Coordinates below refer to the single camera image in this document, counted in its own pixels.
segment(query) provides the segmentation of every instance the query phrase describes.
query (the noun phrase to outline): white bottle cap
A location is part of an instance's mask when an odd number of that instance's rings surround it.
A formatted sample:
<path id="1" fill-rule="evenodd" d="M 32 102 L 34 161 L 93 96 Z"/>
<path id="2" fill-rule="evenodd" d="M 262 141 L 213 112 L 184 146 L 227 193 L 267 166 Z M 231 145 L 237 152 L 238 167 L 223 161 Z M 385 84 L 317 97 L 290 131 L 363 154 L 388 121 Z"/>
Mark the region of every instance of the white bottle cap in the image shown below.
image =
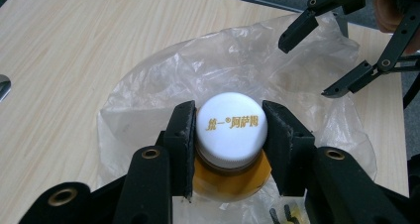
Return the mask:
<path id="1" fill-rule="evenodd" d="M 210 98 L 196 120 L 198 153 L 219 168 L 241 168 L 260 153 L 267 133 L 262 108 L 240 93 L 222 93 Z"/>

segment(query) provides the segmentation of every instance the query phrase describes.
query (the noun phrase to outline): light wood surface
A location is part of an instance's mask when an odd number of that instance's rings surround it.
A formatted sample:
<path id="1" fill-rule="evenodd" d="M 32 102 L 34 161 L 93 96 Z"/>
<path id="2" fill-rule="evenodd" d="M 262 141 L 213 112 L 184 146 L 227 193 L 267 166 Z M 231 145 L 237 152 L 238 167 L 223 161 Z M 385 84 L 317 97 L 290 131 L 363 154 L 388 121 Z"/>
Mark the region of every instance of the light wood surface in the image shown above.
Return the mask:
<path id="1" fill-rule="evenodd" d="M 16 223 L 50 187 L 95 188 L 96 115 L 139 61 L 170 45 L 289 12 L 237 0 L 9 0 L 0 9 L 0 223 Z M 389 36 L 350 26 L 374 62 Z M 373 144 L 376 182 L 408 193 L 400 78 L 355 95 Z"/>

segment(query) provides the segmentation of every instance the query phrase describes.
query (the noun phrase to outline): gray floor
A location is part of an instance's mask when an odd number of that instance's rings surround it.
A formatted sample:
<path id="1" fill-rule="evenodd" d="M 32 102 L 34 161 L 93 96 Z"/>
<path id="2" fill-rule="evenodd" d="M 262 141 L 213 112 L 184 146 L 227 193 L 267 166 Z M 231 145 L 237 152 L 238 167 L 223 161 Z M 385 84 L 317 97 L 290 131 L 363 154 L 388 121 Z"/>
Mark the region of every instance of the gray floor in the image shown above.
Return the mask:
<path id="1" fill-rule="evenodd" d="M 6 0 L 0 0 L 0 7 Z M 271 7 L 289 9 L 293 11 L 302 11 L 305 9 L 307 0 L 259 0 L 259 4 L 265 4 Z M 345 18 L 358 25 L 367 26 L 370 28 L 376 28 L 372 13 L 371 0 L 367 0 L 366 6 L 355 13 L 345 16 Z M 335 10 L 338 14 L 342 15 L 341 9 Z M 402 74 L 402 87 L 403 93 L 408 90 L 417 76 L 418 72 L 407 72 Z M 414 155 L 420 154 L 420 95 L 418 95 L 404 110 L 405 119 L 405 137 L 407 143 L 407 158 L 411 158 Z"/>

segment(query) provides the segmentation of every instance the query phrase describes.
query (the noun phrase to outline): medicine bottle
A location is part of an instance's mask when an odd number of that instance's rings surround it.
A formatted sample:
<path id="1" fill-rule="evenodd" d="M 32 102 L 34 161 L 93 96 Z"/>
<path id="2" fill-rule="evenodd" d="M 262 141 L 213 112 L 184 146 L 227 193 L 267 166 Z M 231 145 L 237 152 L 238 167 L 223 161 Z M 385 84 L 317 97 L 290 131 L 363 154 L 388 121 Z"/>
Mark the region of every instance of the medicine bottle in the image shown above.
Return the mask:
<path id="1" fill-rule="evenodd" d="M 271 167 L 262 150 L 267 122 L 262 108 L 240 93 L 222 93 L 198 110 L 194 191 L 232 202 L 266 183 Z"/>

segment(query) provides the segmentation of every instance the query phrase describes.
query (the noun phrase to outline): plastic bag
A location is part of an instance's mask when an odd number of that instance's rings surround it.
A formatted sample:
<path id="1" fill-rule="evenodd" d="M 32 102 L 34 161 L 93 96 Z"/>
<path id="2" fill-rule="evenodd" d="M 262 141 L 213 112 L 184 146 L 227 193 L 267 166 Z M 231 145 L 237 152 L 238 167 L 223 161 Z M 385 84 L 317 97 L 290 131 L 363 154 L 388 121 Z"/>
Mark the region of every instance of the plastic bag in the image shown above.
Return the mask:
<path id="1" fill-rule="evenodd" d="M 359 46 L 343 37 L 334 16 L 326 14 L 317 19 L 316 30 L 284 54 L 277 47 L 278 37 L 296 17 L 226 29 L 171 46 L 140 62 L 117 84 L 98 114 L 99 185 L 127 173 L 133 153 L 155 143 L 174 106 L 195 100 L 200 107 L 228 91 L 244 93 L 259 104 L 269 100 L 286 106 L 313 131 L 316 146 L 349 152 L 374 178 L 373 149 L 351 97 L 321 95 L 351 70 Z M 217 203 L 198 195 L 192 204 L 174 198 L 173 220 L 266 223 L 271 222 L 268 211 L 283 213 L 285 203 L 304 210 L 301 199 L 280 198 L 271 178 L 258 193 L 235 203 Z"/>

